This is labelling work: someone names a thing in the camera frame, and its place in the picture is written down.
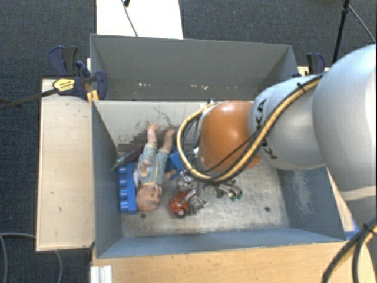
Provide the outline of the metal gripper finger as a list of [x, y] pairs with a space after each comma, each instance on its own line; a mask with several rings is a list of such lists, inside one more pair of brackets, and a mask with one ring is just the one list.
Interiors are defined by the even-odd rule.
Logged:
[[194, 187], [194, 178], [188, 175], [185, 171], [179, 173], [177, 181], [178, 189], [192, 189]]
[[207, 207], [209, 204], [210, 202], [203, 198], [191, 198], [189, 201], [189, 212], [196, 214], [200, 209]]

